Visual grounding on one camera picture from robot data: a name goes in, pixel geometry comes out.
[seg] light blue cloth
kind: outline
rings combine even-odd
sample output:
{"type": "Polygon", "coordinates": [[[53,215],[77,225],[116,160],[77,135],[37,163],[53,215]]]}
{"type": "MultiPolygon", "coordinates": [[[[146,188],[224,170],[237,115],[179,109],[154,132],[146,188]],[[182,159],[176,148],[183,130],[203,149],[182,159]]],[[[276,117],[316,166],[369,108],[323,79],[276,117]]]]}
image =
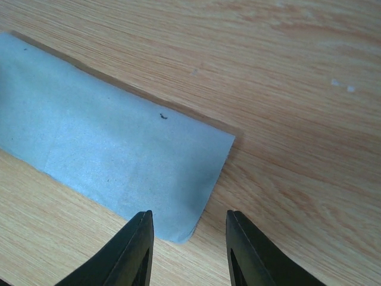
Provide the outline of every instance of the light blue cloth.
{"type": "Polygon", "coordinates": [[[159,238],[189,239],[233,140],[0,34],[0,148],[159,238]]]}

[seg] wood grain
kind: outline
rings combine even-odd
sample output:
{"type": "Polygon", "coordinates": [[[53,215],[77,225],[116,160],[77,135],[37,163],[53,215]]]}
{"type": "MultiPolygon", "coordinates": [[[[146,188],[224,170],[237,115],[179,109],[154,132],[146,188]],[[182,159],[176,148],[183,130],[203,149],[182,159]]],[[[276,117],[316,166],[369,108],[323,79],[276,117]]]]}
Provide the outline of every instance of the wood grain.
{"type": "MultiPolygon", "coordinates": [[[[227,209],[328,285],[381,285],[381,3],[2,0],[17,30],[238,140],[152,285],[229,285],[227,209]]],[[[51,285],[124,220],[0,153],[0,277],[51,285]]]]}

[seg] black plastic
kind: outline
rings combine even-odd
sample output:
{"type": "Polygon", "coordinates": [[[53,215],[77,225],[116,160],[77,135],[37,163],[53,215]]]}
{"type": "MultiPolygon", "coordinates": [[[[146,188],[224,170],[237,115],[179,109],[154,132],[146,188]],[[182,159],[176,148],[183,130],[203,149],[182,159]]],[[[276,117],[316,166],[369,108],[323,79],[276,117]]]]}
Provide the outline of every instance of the black plastic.
{"type": "Polygon", "coordinates": [[[0,286],[12,286],[11,284],[8,284],[4,280],[0,279],[0,286]]]}
{"type": "Polygon", "coordinates": [[[227,211],[226,247],[232,286],[324,285],[288,258],[241,212],[227,211]]]}
{"type": "Polygon", "coordinates": [[[56,286],[148,286],[153,246],[152,212],[140,212],[56,286]]]}

